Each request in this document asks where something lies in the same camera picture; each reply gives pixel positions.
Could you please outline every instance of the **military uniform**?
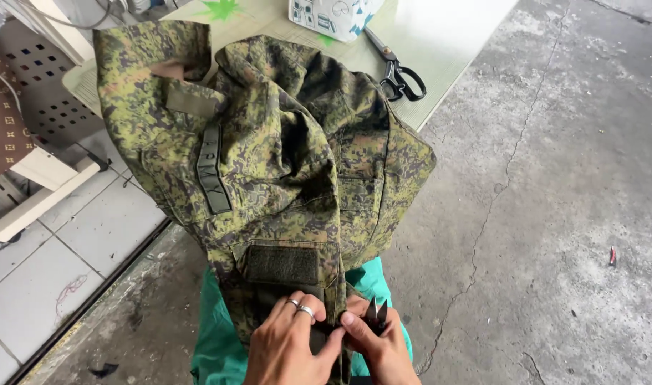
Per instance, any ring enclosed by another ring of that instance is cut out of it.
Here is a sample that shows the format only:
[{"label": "military uniform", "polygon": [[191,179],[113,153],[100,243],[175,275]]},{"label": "military uniform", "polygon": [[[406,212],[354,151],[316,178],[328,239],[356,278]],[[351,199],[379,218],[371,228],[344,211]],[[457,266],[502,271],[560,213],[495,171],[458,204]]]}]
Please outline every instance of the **military uniform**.
[{"label": "military uniform", "polygon": [[[435,156],[377,82],[315,48],[241,40],[219,50],[219,71],[199,83],[208,37],[208,25],[183,21],[96,31],[109,135],[206,251],[241,342],[279,296],[301,289],[326,305],[312,328],[318,351],[353,293],[345,271],[389,247]],[[153,74],[172,62],[185,74]],[[330,383],[348,383],[349,356]]]}]

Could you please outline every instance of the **tissue box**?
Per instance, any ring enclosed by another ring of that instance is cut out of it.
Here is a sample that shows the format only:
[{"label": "tissue box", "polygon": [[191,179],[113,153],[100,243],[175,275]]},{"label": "tissue box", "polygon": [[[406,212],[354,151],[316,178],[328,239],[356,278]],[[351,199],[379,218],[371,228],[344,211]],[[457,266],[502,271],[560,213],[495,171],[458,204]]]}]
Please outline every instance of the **tissue box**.
[{"label": "tissue box", "polygon": [[383,0],[289,0],[288,17],[310,30],[350,42],[382,4]]}]

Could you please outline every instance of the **fingernail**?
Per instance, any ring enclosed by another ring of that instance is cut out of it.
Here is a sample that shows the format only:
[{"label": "fingernail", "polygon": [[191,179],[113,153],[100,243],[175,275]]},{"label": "fingernail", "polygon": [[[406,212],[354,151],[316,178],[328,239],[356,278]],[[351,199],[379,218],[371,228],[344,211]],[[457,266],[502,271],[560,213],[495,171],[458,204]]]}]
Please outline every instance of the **fingernail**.
[{"label": "fingernail", "polygon": [[344,312],[342,313],[342,317],[340,317],[340,322],[342,322],[343,325],[350,326],[354,321],[355,321],[355,314],[352,314],[350,312]]}]

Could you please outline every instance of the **small scissors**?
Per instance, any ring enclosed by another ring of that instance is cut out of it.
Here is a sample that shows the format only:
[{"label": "small scissors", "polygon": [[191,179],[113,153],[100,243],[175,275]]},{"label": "small scissors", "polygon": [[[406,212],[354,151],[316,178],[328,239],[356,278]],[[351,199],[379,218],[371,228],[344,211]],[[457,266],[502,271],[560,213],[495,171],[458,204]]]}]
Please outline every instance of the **small scissors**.
[{"label": "small scissors", "polygon": [[[373,45],[378,48],[383,59],[386,60],[386,75],[381,81],[381,86],[386,92],[388,100],[395,101],[400,99],[402,96],[407,96],[407,99],[410,101],[423,99],[423,97],[426,96],[426,85],[421,80],[421,77],[411,69],[401,66],[400,61],[397,59],[397,56],[392,53],[390,47],[383,44],[383,42],[378,39],[378,37],[374,35],[368,27],[365,27],[365,33]],[[409,75],[414,82],[416,82],[416,85],[421,89],[421,94],[415,94],[414,91],[412,91],[412,88],[409,87],[409,83],[407,83],[405,78],[402,76],[403,73]]]},{"label": "small scissors", "polygon": [[376,297],[371,299],[365,313],[365,322],[369,329],[380,337],[386,330],[386,318],[388,317],[388,300],[383,302],[381,308],[376,310]]}]

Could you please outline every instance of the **green cloth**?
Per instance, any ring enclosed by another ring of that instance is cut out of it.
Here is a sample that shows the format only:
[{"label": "green cloth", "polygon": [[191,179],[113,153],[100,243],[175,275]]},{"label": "green cloth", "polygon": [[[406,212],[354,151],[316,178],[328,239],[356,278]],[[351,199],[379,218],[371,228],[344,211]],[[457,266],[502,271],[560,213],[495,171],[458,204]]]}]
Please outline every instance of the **green cloth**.
[{"label": "green cloth", "polygon": [[[363,264],[345,274],[347,281],[361,291],[367,299],[374,295],[382,304],[390,303],[390,289],[383,277],[381,258]],[[407,342],[409,359],[412,344],[404,325],[402,332]],[[195,385],[240,385],[247,370],[247,353],[240,344],[231,317],[221,297],[217,279],[210,269],[205,270],[200,294],[200,328],[195,352],[191,361],[191,374]],[[369,375],[362,355],[352,357],[352,375]]]}]

